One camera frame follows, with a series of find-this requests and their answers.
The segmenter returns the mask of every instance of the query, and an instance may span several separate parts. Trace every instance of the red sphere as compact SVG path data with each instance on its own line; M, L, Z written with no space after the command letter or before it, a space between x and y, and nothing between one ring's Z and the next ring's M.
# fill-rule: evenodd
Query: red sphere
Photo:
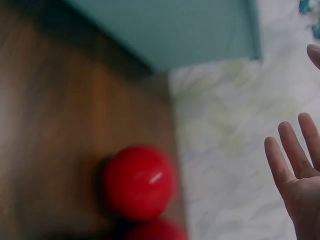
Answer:
M127 147L104 172L106 204L122 217L147 221L161 215L176 191L171 160L147 145Z
M187 237L172 222L156 219L128 232L125 240L187 240Z

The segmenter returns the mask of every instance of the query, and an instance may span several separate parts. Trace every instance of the teal wall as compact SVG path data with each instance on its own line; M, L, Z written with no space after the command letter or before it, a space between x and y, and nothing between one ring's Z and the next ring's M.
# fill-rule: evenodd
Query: teal wall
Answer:
M67 1L156 71L261 57L251 0Z

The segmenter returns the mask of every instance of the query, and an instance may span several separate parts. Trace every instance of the wood grain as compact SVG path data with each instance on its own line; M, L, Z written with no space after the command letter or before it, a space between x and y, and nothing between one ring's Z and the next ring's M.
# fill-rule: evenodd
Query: wood grain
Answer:
M176 158L167 80L148 74L62 2L0 0L0 239L108 231L102 159L135 143ZM166 214L185 224L181 195Z

